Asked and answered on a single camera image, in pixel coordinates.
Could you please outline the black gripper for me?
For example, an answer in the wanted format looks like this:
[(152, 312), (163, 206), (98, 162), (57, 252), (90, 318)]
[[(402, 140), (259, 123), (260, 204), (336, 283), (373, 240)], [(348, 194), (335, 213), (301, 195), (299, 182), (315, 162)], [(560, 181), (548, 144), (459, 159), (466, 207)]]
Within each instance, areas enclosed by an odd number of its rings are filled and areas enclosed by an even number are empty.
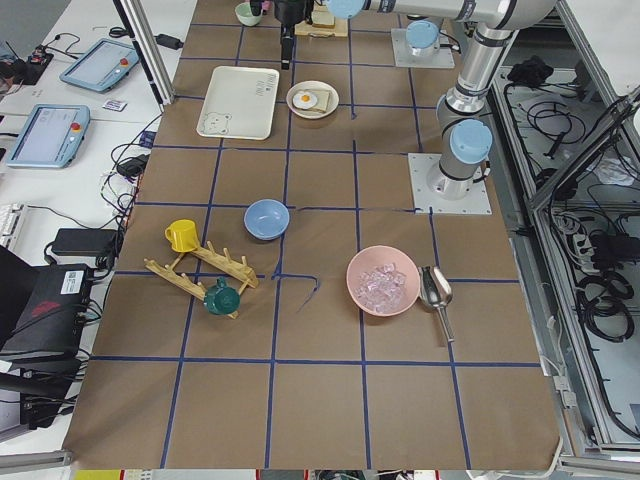
[(282, 24), (280, 30), (281, 68), (289, 70), (295, 46), (295, 26), (311, 19), (313, 0), (276, 0), (275, 17)]

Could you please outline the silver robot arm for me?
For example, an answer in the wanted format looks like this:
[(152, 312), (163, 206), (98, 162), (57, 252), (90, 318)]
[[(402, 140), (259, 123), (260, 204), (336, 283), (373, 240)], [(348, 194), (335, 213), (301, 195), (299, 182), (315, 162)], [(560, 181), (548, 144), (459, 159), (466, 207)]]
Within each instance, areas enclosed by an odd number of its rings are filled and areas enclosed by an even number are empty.
[(437, 119), (442, 131), (442, 154), (430, 168), (428, 187), (447, 200), (467, 195), (479, 164), (486, 160), (493, 142), (489, 128), (477, 119), (485, 97), (517, 33), (542, 20), (554, 1), (329, 1), (329, 11), (350, 19), (362, 11), (403, 13), (473, 21), (476, 28), (468, 42), (457, 81), (441, 97)]
[[(275, 1), (274, 16), (280, 22), (281, 67), (288, 70), (293, 58), (295, 31), (299, 24), (313, 24), (315, 1)], [(362, 10), (369, 1), (325, 1), (328, 12), (335, 18), (348, 20)], [(429, 20), (418, 20), (407, 28), (406, 40), (413, 49), (430, 48), (439, 41), (440, 28)]]

